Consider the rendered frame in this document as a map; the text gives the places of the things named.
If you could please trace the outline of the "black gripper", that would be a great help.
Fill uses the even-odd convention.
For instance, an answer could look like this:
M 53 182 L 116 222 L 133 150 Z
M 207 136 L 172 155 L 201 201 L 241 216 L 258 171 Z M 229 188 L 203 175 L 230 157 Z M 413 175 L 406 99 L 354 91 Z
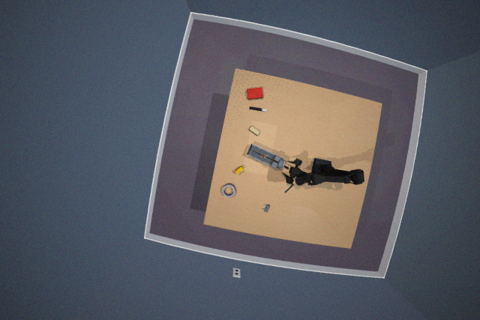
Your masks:
M 291 163 L 291 164 L 296 164 L 295 166 L 297 166 L 297 167 L 299 167 L 299 166 L 301 165 L 301 163 L 302 163 L 302 161 L 299 160 L 299 159 L 296 159 L 295 161 L 292 161 L 292 162 L 290 162 L 290 161 L 287 161 L 287 162 L 288 162 L 288 163 Z M 283 173 L 283 172 L 282 172 L 282 173 Z M 300 175 L 302 175 L 303 171 L 301 170 L 301 171 L 299 171 L 298 173 L 299 173 L 299 176 L 300 176 Z M 283 175 L 286 177 L 286 182 L 287 182 L 288 184 L 293 184 L 293 182 L 294 182 L 293 177 L 290 177 L 290 176 L 286 175 L 285 173 L 283 173 Z

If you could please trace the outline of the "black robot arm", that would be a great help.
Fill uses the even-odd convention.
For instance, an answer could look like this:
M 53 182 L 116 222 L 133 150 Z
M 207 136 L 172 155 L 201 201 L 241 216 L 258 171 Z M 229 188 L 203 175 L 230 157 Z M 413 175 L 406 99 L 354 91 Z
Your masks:
M 359 185 L 365 182 L 364 171 L 361 169 L 354 169 L 348 172 L 344 170 L 335 169 L 331 164 L 324 165 L 321 163 L 319 168 L 320 173 L 303 172 L 302 175 L 299 176 L 299 171 L 301 170 L 297 166 L 296 167 L 291 166 L 289 169 L 290 176 L 295 178 L 295 183 L 297 185 L 302 185 L 306 182 L 308 185 L 311 185 L 311 186 L 318 185 L 323 182 L 338 182 L 338 183 L 344 183 L 344 184 L 351 183 L 354 185 Z M 324 172 L 324 174 L 322 172 Z M 313 183 L 311 183 L 311 180 Z

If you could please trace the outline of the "red rectangular block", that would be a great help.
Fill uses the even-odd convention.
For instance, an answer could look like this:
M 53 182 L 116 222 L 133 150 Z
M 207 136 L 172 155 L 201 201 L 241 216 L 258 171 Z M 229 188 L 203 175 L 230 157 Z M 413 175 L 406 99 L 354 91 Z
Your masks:
M 262 88 L 249 88 L 247 89 L 247 98 L 249 99 L 262 99 L 263 98 L 263 87 Z

